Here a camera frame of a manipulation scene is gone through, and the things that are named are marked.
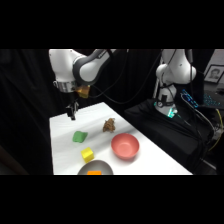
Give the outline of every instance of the black background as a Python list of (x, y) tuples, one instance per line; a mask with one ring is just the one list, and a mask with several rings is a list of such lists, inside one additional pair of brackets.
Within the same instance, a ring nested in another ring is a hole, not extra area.
[[(94, 49), (74, 49), (90, 55)], [(30, 174), (53, 174), (49, 118), (65, 113), (68, 99), (54, 86), (49, 49), (0, 50), (0, 145)], [(159, 49), (130, 49), (127, 66), (119, 83), (107, 92), (117, 101), (126, 101), (142, 86)], [(214, 49), (194, 49), (194, 66), (204, 71)], [(125, 49), (105, 68), (96, 86), (105, 90), (120, 75)], [(104, 96), (80, 100), (80, 107), (105, 102), (120, 115), (124, 110), (152, 98), (155, 66), (141, 93), (126, 105), (117, 105)], [(95, 89), (91, 95), (98, 95)]]

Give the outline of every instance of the gray bowl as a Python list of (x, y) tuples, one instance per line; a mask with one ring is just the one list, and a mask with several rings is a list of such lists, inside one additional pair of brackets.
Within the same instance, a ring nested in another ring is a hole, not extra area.
[(101, 171), (102, 175), (114, 175), (111, 167), (101, 160), (94, 160), (92, 162), (87, 163), (79, 171), (78, 175), (87, 175), (88, 171)]

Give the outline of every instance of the red bowl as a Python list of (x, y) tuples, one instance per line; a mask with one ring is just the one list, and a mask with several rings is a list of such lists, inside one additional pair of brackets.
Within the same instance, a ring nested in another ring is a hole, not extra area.
[(140, 148), (138, 140), (130, 134), (120, 134), (113, 138), (111, 147), (119, 158), (128, 160), (134, 158)]

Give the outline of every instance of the green light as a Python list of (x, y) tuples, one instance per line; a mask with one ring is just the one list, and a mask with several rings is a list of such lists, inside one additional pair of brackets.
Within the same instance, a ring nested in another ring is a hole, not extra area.
[(173, 109), (171, 108), (168, 114), (168, 117), (173, 118), (174, 117)]
[(168, 114), (168, 117), (171, 117), (171, 113), (172, 113), (172, 108), (170, 109), (170, 112)]

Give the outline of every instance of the white tabletop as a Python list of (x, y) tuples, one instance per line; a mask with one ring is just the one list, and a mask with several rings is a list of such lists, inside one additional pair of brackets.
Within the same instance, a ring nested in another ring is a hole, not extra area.
[[(115, 118), (116, 131), (103, 133), (109, 118)], [(95, 160), (107, 162), (115, 175), (191, 175), (105, 103), (79, 110), (76, 121), (71, 121), (67, 114), (51, 118), (50, 129), (55, 175), (77, 175), (85, 165), (81, 151), (87, 147), (94, 152)], [(84, 143), (72, 141), (76, 131), (89, 133)], [(121, 133), (139, 140), (140, 151), (132, 161), (119, 159), (111, 149), (113, 137)]]

